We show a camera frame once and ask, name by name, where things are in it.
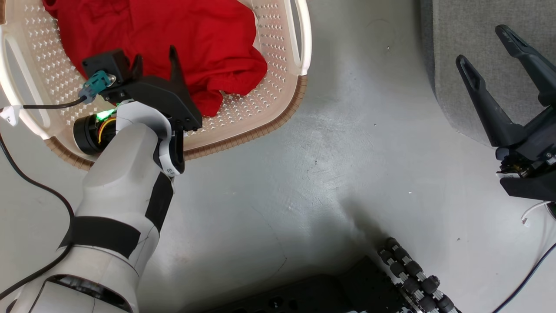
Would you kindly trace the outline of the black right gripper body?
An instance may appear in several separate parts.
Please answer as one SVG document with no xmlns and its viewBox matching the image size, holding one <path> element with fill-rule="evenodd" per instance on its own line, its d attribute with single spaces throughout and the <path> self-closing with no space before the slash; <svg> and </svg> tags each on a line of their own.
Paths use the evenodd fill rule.
<svg viewBox="0 0 556 313">
<path fill-rule="evenodd" d="M 499 182 L 509 196 L 556 203 L 556 108 L 546 108 L 524 129 L 523 141 L 495 151 Z"/>
</svg>

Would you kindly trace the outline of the black roller wheel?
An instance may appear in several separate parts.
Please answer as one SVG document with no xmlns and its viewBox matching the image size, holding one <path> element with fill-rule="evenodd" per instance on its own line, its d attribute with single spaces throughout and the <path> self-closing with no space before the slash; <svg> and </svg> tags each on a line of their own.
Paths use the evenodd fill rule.
<svg viewBox="0 0 556 313">
<path fill-rule="evenodd" d="M 389 237 L 377 248 L 381 261 L 399 283 L 398 290 L 412 313 L 462 313 L 450 297 L 440 290 L 440 279 L 426 275 L 399 242 Z"/>
</svg>

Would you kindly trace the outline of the white perforated laundry basket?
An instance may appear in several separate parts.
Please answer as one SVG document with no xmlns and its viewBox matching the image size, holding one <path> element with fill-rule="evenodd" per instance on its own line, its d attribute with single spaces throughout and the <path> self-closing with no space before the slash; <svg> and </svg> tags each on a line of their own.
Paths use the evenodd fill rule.
<svg viewBox="0 0 556 313">
<path fill-rule="evenodd" d="M 202 158 L 270 133 L 297 111 L 307 87 L 312 33 L 307 0 L 239 0 L 255 16 L 254 47 L 268 69 L 248 95 L 225 95 L 215 117 L 186 134 L 185 159 Z M 0 0 L 0 108 L 77 99 L 85 79 L 64 52 L 57 20 L 42 0 Z M 112 109 L 101 97 L 63 110 L 21 111 L 20 121 L 64 162 L 88 171 L 96 160 L 78 150 L 75 121 Z"/>
</svg>

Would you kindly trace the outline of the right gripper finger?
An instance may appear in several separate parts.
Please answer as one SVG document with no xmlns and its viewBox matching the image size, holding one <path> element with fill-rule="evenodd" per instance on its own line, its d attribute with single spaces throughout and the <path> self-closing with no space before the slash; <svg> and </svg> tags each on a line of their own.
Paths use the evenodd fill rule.
<svg viewBox="0 0 556 313">
<path fill-rule="evenodd" d="M 498 148 L 522 142 L 526 138 L 524 127 L 512 122 L 489 93 L 484 78 L 471 62 L 464 55 L 459 55 L 456 58 L 456 67 L 475 111 L 478 113 L 489 143 Z"/>
<path fill-rule="evenodd" d="M 556 107 L 556 66 L 507 25 L 499 24 L 495 33 L 508 54 L 518 59 L 539 91 L 538 101 L 544 107 Z"/>
</svg>

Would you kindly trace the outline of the red and white garment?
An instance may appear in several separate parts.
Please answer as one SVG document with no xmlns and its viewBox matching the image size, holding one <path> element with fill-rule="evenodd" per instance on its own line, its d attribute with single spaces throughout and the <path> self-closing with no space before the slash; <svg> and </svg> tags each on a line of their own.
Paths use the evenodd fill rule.
<svg viewBox="0 0 556 313">
<path fill-rule="evenodd" d="M 204 116 L 214 117 L 223 95 L 248 95 L 267 62 L 254 47 L 255 15 L 239 0 L 42 0 L 57 20 L 62 46 L 85 76 L 84 59 L 120 48 L 143 57 L 143 73 L 169 79 L 169 48 Z"/>
</svg>

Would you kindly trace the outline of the grey fabric sofa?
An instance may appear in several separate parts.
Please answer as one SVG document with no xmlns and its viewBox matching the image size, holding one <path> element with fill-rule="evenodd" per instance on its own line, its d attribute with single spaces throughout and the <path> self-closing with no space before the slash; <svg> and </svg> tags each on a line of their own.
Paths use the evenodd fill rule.
<svg viewBox="0 0 556 313">
<path fill-rule="evenodd" d="M 420 0 L 424 61 L 434 95 L 459 133 L 489 146 L 488 137 L 456 67 L 464 55 L 489 93 L 515 123 L 543 110 L 538 89 L 495 33 L 509 26 L 556 65 L 556 0 Z"/>
</svg>

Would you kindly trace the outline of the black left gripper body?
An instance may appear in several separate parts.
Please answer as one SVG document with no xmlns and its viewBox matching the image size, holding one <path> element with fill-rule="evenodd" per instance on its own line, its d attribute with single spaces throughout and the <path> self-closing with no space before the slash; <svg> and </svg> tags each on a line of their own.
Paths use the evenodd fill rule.
<svg viewBox="0 0 556 313">
<path fill-rule="evenodd" d="M 107 88 L 104 99 L 120 103 L 116 109 L 120 120 L 151 120 L 155 122 L 153 128 L 159 130 L 189 132 L 203 127 L 202 114 L 182 81 L 139 77 Z"/>
</svg>

